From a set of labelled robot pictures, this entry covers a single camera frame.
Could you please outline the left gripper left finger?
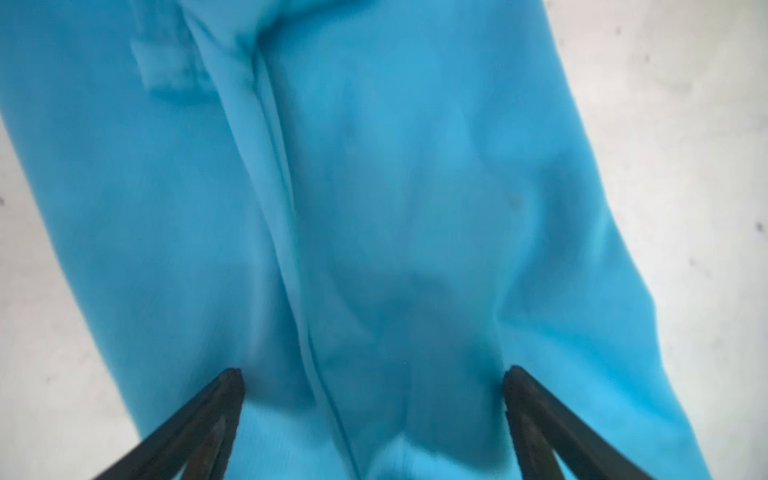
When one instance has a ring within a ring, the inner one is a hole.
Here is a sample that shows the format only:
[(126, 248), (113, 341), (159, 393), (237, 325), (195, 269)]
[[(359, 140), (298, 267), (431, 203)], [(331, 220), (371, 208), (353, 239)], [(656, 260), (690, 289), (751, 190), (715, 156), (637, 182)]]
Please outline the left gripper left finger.
[(229, 368), (98, 480), (222, 479), (245, 397), (241, 371)]

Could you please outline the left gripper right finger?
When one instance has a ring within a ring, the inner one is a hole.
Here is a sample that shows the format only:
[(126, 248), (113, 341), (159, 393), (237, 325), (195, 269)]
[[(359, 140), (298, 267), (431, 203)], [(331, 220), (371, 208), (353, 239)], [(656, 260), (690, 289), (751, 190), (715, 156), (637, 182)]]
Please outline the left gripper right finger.
[(524, 479), (562, 479), (560, 462), (577, 479), (651, 479), (522, 367), (505, 373), (502, 393)]

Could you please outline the blue t-shirt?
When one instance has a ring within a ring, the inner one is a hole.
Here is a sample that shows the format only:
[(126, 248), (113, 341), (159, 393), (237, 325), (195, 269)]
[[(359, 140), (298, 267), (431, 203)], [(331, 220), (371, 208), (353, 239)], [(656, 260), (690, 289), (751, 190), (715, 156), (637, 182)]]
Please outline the blue t-shirt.
[(1, 113), (139, 432), (231, 479), (516, 479), (519, 365), (705, 479), (539, 1), (5, 1)]

